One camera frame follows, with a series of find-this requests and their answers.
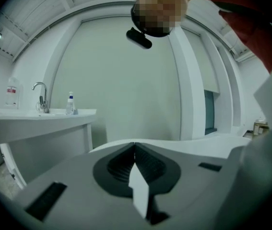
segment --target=ceiling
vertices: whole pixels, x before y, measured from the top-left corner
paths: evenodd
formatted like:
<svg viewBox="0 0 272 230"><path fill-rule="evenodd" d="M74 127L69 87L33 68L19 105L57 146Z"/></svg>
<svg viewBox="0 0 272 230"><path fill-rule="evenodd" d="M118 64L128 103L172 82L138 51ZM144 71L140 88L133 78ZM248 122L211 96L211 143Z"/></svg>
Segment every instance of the ceiling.
<svg viewBox="0 0 272 230"><path fill-rule="evenodd" d="M0 9L0 51L16 60L35 36L55 21L92 5L118 1L134 0L8 0ZM187 15L226 40L235 57L249 51L212 2L192 0Z"/></svg>

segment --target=red sleeve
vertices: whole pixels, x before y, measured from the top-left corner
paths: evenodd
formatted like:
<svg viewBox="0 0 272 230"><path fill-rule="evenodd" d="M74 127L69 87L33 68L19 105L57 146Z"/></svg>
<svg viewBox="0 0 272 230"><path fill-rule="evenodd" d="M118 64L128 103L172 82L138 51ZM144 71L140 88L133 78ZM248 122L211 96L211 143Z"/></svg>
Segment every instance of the red sleeve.
<svg viewBox="0 0 272 230"><path fill-rule="evenodd" d="M272 71L272 26L260 17L219 11L239 39Z"/></svg>

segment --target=sink basin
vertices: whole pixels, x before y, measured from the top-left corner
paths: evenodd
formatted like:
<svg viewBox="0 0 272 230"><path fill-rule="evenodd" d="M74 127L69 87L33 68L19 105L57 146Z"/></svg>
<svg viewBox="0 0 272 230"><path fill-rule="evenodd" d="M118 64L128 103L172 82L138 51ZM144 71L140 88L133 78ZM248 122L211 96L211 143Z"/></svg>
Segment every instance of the sink basin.
<svg viewBox="0 0 272 230"><path fill-rule="evenodd" d="M78 109L77 115L65 115L65 109L0 109L0 144L32 138L89 124L96 119L95 109Z"/></svg>

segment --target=faucet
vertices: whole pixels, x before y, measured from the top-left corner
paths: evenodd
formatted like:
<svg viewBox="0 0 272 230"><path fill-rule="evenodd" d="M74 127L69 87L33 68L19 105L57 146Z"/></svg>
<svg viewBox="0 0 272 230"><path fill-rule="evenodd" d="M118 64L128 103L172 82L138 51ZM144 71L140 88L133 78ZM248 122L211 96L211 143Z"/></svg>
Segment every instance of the faucet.
<svg viewBox="0 0 272 230"><path fill-rule="evenodd" d="M45 88L45 94L44 94L44 101L43 101L43 97L40 95L40 108L43 109L44 113L49 113L49 109L48 109L48 103L47 103L47 87L44 83L42 82L36 82L33 86L32 86L32 90L35 90L36 86L38 85L43 85Z"/></svg>

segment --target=person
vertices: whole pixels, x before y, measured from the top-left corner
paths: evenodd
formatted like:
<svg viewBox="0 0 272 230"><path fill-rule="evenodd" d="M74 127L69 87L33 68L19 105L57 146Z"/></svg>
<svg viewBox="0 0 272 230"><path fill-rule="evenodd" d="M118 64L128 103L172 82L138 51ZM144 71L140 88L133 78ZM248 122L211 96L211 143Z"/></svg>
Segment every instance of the person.
<svg viewBox="0 0 272 230"><path fill-rule="evenodd" d="M136 0L134 11L144 31L169 34L171 28L188 13L191 0ZM269 0L211 0L219 14L244 43L272 71L272 10L265 6Z"/></svg>

